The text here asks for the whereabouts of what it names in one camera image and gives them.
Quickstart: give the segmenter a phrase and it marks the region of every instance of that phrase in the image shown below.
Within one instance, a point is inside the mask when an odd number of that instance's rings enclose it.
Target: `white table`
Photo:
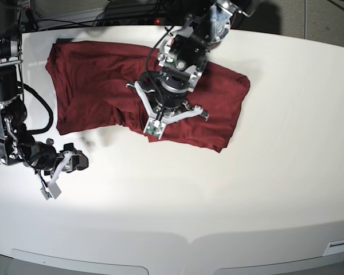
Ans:
[[[45,70],[56,39],[153,46],[163,32],[26,34],[25,82],[56,114]],[[213,274],[320,257],[330,241],[344,239],[344,48],[231,31],[209,59],[252,83],[227,149],[149,144],[118,126],[60,136],[54,123],[37,140],[53,138],[58,150],[74,142],[89,168],[61,174],[62,194],[46,201],[30,169],[0,166],[0,254],[142,266],[151,275]],[[28,127],[45,125],[46,111],[28,94],[26,105]]]

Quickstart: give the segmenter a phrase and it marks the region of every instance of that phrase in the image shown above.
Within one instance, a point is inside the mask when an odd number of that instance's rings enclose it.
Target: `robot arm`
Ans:
[[[192,107],[186,96],[194,91],[205,70],[207,53],[229,33],[230,19],[235,13],[250,16],[243,9],[244,3],[250,3],[251,9],[259,0],[238,2],[215,0],[203,17],[189,14],[184,26],[176,32],[168,30],[161,43],[157,59],[162,71],[149,72],[146,68],[134,85],[128,84],[136,89],[149,115],[144,133],[161,139],[168,124],[194,116],[208,120],[208,112],[197,105]]]
[[[35,90],[22,81],[18,14],[17,0],[0,0],[0,164],[11,166],[23,163],[32,168],[41,181],[41,192],[45,198],[57,198],[61,193],[56,185],[59,173],[86,169],[88,159],[73,144],[66,144],[64,150],[57,153],[52,140],[42,143],[33,137],[49,130],[53,114]],[[17,67],[21,81],[17,81]],[[49,122],[45,128],[27,130],[24,123],[27,110],[21,99],[24,90],[30,92],[48,111]],[[51,176],[49,182],[44,181],[42,171]]]

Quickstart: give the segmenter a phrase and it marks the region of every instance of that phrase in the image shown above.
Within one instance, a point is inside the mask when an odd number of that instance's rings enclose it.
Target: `red cloth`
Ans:
[[[46,69],[56,90],[60,135],[117,124],[142,134],[146,111],[136,91],[125,85],[144,72],[149,51],[144,46],[106,42],[54,44]],[[156,64],[156,52],[150,70]],[[187,96],[192,106],[209,112],[208,122],[193,117],[170,124],[162,140],[220,152],[233,135],[249,87],[247,77],[208,63],[197,88]]]

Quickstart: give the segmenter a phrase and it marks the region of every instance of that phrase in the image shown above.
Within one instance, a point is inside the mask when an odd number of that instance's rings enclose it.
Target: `folded shirt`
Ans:
[[[143,134],[148,115],[126,83],[144,73],[149,51],[144,46],[107,42],[54,44],[46,69],[56,90],[60,135],[111,125]],[[157,52],[150,58],[149,70],[160,70]],[[187,95],[192,106],[209,112],[209,120],[198,116],[170,124],[162,140],[220,152],[233,135],[249,88],[246,76],[209,62],[195,91]],[[158,141],[146,136],[150,142]]]

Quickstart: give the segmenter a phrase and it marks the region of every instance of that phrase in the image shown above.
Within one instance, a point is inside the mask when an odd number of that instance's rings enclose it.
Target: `maroon fabric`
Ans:
[[[54,44],[46,69],[56,90],[60,135],[117,124],[142,134],[148,118],[146,111],[136,91],[125,84],[144,72],[149,51],[144,46],[106,42]],[[156,52],[151,57],[150,70],[158,68]],[[191,105],[207,110],[209,121],[192,117],[168,125],[162,140],[220,152],[233,135],[249,87],[247,77],[208,63],[187,99]],[[150,142],[157,141],[152,136],[148,138]]]

